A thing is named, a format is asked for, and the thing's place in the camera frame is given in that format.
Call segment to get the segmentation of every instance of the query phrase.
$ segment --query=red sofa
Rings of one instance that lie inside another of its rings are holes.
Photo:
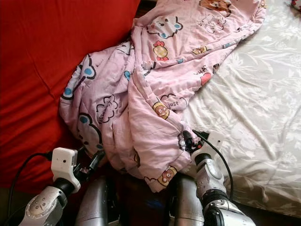
[[[77,147],[58,114],[76,65],[129,34],[139,0],[2,0],[0,187],[25,159],[55,147]],[[38,193],[51,183],[50,162],[32,159],[16,190]]]

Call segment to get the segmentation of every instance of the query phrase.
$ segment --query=black cable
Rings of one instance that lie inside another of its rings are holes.
[[[33,157],[36,157],[36,156],[43,156],[43,157],[46,157],[49,161],[51,160],[52,158],[52,152],[49,152],[49,153],[35,153],[35,154],[32,154],[31,156],[29,156],[25,162],[23,163],[23,165],[19,168],[18,172],[16,173],[15,175],[15,178],[10,186],[10,189],[9,189],[9,196],[8,196],[8,218],[11,217],[10,215],[10,211],[11,211],[11,203],[12,203],[12,198],[13,198],[13,193],[14,193],[14,188],[15,188],[15,184],[18,180],[18,177],[20,176],[22,170],[25,168],[26,164],[33,158]]]
[[[13,212],[13,214],[10,215],[9,218],[6,219],[6,221],[4,222],[3,226],[7,226],[8,223],[9,223],[9,221],[12,219],[12,217],[13,217],[17,212],[19,212],[20,210],[24,209],[26,206],[27,206],[27,204],[24,205],[24,206],[22,206],[22,207],[20,207],[20,208],[17,209],[15,212]]]
[[[192,132],[194,132],[199,138],[201,138],[202,140],[204,140],[207,144],[209,144],[210,147],[212,147],[213,150],[215,150],[218,155],[221,157],[223,163],[225,164],[225,167],[227,168],[227,172],[229,174],[229,178],[230,178],[230,201],[232,202],[233,201],[233,178],[232,178],[232,174],[231,174],[231,171],[230,171],[230,168],[224,158],[224,156],[222,155],[222,153],[219,152],[219,150],[217,150],[216,147],[214,147],[213,144],[211,144],[208,140],[206,140],[198,131],[196,130],[192,130]]]

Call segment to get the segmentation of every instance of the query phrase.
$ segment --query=floral bedsheet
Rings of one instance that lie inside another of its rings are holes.
[[[267,1],[262,28],[228,56],[183,117],[224,134],[236,201],[301,218],[301,13],[290,3]]]

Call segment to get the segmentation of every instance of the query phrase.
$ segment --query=blue ear print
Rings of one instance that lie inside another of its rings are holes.
[[[124,72],[124,76],[127,78],[128,81],[130,81],[130,75],[131,73],[129,71]]]
[[[72,97],[72,90],[70,88],[65,88],[64,96],[65,97]]]
[[[88,122],[88,119],[87,119],[85,116],[80,116],[79,120],[80,120],[82,123],[87,123],[87,122]]]
[[[86,75],[87,79],[94,79],[96,76],[96,71],[95,68],[92,66],[92,59],[90,55],[88,54],[89,57],[89,66],[84,70],[84,74]]]
[[[228,48],[230,46],[230,43],[227,43],[225,45],[222,46],[222,48]]]
[[[178,64],[183,63],[183,61],[184,61],[184,59],[179,59],[179,60],[177,60]]]
[[[90,68],[86,68],[86,69],[85,69],[85,74],[91,75],[91,74],[92,74],[91,69],[90,69]]]

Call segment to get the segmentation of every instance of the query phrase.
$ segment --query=pink blanket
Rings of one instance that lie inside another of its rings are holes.
[[[191,130],[177,111],[259,29],[264,6],[260,0],[159,0],[134,21],[131,40],[78,65],[61,97],[62,118],[90,155],[104,149],[115,169],[162,190],[191,164],[182,136]]]

